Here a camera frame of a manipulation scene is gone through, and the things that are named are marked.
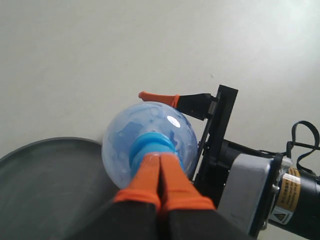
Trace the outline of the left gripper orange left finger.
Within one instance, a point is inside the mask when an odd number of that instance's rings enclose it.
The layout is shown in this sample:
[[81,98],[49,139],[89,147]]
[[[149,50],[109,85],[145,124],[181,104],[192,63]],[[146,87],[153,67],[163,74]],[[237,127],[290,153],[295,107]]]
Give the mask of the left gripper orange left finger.
[[160,155],[148,153],[128,185],[82,233],[83,240],[156,240]]

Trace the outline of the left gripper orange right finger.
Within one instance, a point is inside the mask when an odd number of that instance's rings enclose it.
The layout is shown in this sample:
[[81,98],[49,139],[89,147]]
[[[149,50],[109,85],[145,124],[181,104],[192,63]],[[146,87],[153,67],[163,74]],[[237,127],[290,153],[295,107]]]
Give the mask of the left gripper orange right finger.
[[160,155],[163,188],[161,213],[170,240],[250,240],[229,223],[212,200],[202,196],[183,172],[174,154]]

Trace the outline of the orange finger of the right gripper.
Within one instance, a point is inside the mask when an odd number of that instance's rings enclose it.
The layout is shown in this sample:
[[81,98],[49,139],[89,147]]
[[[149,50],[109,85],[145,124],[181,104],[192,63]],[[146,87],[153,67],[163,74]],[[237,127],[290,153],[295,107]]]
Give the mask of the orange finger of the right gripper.
[[204,120],[212,115],[212,95],[200,93],[192,95],[160,95],[142,91],[138,97],[144,102],[163,103],[193,118]]

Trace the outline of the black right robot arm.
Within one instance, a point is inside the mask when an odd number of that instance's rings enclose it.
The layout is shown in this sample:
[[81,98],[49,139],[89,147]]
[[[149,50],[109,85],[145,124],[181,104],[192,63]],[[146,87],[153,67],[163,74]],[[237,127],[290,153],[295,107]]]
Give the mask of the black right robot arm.
[[237,89],[220,85],[216,96],[142,91],[139,98],[206,121],[198,143],[199,169],[192,171],[190,179],[229,222],[254,238],[270,224],[309,240],[319,239],[320,177],[299,162],[292,163],[296,146],[306,148],[308,154],[319,150],[319,131],[308,121],[298,121],[284,152],[256,150],[226,140],[237,94]]

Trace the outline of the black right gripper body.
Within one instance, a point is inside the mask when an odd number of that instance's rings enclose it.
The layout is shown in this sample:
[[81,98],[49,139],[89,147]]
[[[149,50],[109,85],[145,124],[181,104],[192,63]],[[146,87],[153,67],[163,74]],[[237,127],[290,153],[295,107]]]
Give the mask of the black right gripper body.
[[192,98],[190,116],[204,121],[197,153],[189,174],[196,189],[212,200],[221,198],[229,167],[219,161],[238,90],[220,85],[215,96],[200,93]]

